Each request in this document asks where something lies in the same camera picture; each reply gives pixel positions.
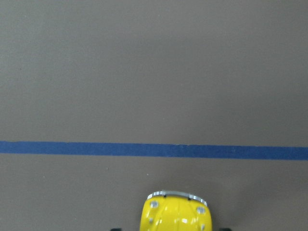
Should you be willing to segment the yellow beetle toy car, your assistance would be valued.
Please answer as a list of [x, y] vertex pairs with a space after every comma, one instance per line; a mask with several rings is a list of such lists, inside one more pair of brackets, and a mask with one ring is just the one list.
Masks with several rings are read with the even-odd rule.
[[212, 231], [207, 201], [197, 195], [161, 190], [149, 194], [143, 204], [140, 231]]

